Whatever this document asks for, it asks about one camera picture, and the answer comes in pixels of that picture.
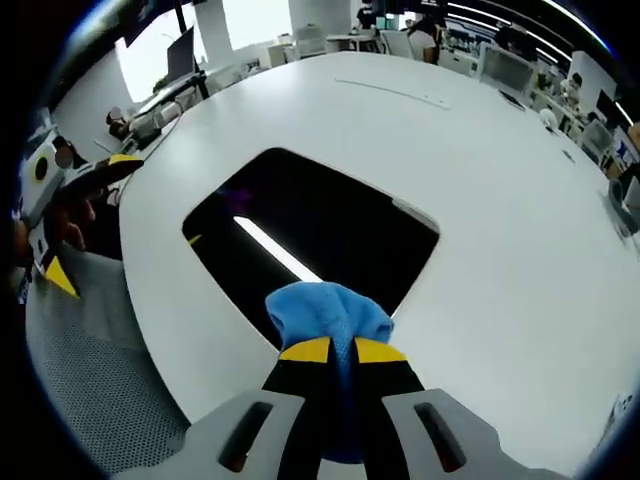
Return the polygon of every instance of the gray mesh fabric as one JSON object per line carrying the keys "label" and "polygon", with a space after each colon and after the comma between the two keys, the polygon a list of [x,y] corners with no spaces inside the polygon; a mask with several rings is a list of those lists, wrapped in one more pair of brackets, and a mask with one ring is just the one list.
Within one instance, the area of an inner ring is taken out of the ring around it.
{"label": "gray mesh fabric", "polygon": [[26,335],[50,401],[93,461],[114,474],[182,447],[189,426],[138,329],[122,263],[63,248],[82,297],[34,273]]}

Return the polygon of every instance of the rectangular opening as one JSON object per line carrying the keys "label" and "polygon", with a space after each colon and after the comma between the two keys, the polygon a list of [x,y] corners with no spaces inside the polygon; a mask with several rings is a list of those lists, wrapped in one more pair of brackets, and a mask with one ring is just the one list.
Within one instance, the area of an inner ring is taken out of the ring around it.
{"label": "rectangular opening", "polygon": [[465,464],[466,458],[437,410],[429,403],[416,405],[415,409],[424,428],[427,429],[444,471],[451,473],[461,468]]}
{"label": "rectangular opening", "polygon": [[299,280],[340,283],[392,315],[438,242],[435,222],[426,220],[375,188],[276,148],[198,205],[183,234],[228,298],[280,348],[265,298]]}
{"label": "rectangular opening", "polygon": [[220,465],[232,472],[241,472],[247,461],[249,450],[271,412],[272,405],[254,403],[233,431],[220,454]]}

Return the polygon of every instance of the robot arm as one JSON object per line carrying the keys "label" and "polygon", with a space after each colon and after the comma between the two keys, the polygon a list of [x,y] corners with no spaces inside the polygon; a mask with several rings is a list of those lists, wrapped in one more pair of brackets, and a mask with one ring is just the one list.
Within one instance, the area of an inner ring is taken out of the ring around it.
{"label": "robot arm", "polygon": [[[508,457],[498,434],[442,390],[424,390],[404,355],[356,338],[355,424],[367,478],[561,480]],[[282,352],[261,390],[241,394],[187,430],[159,465],[115,476],[142,479],[316,479],[335,398],[328,337]]]}
{"label": "robot arm", "polygon": [[113,155],[100,162],[88,163],[77,170],[61,158],[50,135],[29,157],[21,172],[21,218],[29,232],[36,269],[47,280],[75,297],[79,291],[57,255],[56,240],[49,222],[55,207],[64,207],[86,198],[142,166],[142,160],[128,155]]}

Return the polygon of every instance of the black screen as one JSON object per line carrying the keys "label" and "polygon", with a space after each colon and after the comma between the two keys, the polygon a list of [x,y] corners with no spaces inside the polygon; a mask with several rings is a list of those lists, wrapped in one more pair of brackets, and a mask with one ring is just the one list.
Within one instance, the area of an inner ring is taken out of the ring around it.
{"label": "black screen", "polygon": [[611,98],[609,98],[609,95],[604,93],[603,90],[600,90],[600,96],[598,97],[596,108],[606,117],[608,129],[613,130],[619,125],[627,124],[622,112],[618,110],[616,104],[611,100]]}
{"label": "black screen", "polygon": [[173,82],[195,70],[193,59],[193,27],[184,32],[167,50],[168,82]]}

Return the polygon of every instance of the computer monitor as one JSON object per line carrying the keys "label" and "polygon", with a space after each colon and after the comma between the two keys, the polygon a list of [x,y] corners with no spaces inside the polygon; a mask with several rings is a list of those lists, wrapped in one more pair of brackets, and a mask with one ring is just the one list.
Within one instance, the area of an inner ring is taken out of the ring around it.
{"label": "computer monitor", "polygon": [[526,103],[536,74],[537,65],[497,45],[482,44],[478,63],[478,79],[481,83]]}
{"label": "computer monitor", "polygon": [[607,119],[607,128],[614,130],[618,126],[625,127],[629,125],[629,122],[624,118],[622,112],[618,110],[616,104],[609,98],[603,90],[600,90],[600,96],[598,97],[598,103],[596,103],[596,109],[602,113]]}
{"label": "computer monitor", "polygon": [[169,74],[167,82],[176,80],[195,72],[193,56],[193,27],[184,32],[167,50]]}

